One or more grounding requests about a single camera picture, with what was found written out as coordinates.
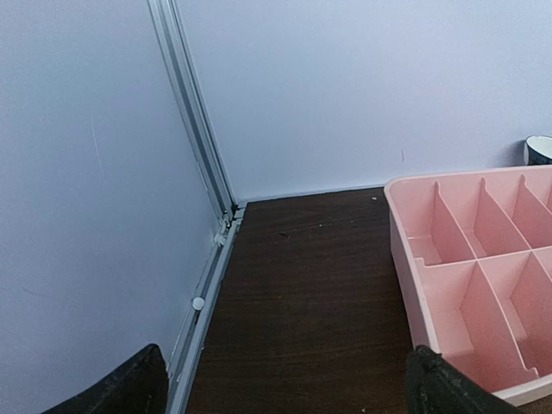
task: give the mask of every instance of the dark mug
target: dark mug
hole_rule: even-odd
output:
[[[532,135],[525,140],[525,164],[546,166],[552,164],[552,137]]]

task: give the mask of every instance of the organizer compartment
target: organizer compartment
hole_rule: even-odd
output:
[[[422,258],[427,266],[474,259],[466,237],[442,200],[439,183],[426,183],[415,191],[408,186],[401,190],[399,215],[415,258]]]
[[[552,250],[482,260],[527,367],[552,373]]]
[[[505,314],[475,262],[425,267],[416,260],[443,357],[490,392],[535,380]]]
[[[552,246],[552,213],[528,188],[525,175],[518,179],[517,192],[509,198],[502,196],[504,211],[532,248]]]
[[[451,191],[444,191],[443,199],[453,211],[477,257],[530,248],[505,211],[487,191],[485,178],[480,179],[477,192],[455,190],[454,196]]]

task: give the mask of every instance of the dark wooden desk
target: dark wooden desk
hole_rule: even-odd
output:
[[[406,412],[388,214],[381,188],[250,204],[187,412]]]

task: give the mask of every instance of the organizer divider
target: organizer divider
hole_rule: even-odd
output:
[[[532,248],[552,246],[552,212],[519,180],[516,206],[511,220]]]

